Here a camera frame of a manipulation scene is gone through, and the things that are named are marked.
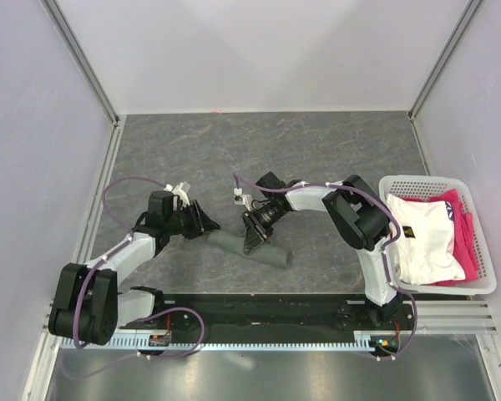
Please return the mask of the grey cloth napkin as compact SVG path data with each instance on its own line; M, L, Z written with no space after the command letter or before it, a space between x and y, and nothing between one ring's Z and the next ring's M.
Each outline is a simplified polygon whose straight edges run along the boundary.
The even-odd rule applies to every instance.
M245 252L245 238L228 231L210 233L207 242L224 251L268 266L288 268L291 265L292 253L290 251L265 242Z

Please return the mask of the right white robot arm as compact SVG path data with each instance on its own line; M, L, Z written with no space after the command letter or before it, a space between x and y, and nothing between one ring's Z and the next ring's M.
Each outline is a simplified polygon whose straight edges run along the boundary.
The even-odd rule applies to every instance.
M357 252L365 283L366 319L374 328L387 327L396 318L401 298L392 283L385 248L392 242L390 225L397 222L390 210L358 175L344 181L289 183L268 172L255 184L246 182L265 197L258 206L240 188L244 180L235 176L234 202L246 211L243 253L250 255L273 234L282 217L296 211L318 211L329 215L343 241Z

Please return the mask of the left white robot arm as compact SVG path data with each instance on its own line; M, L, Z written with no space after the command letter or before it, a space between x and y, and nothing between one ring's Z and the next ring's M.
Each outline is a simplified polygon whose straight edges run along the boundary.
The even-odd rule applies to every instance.
M70 262L60 272L48 331L82 348L104 345L118 327L140 320L148 328L164 324L162 292L136 287L119 292L122 281L154 259L173 236L193 240L218 231L220 225L183 191L156 190L147 210L116 246L84 264Z

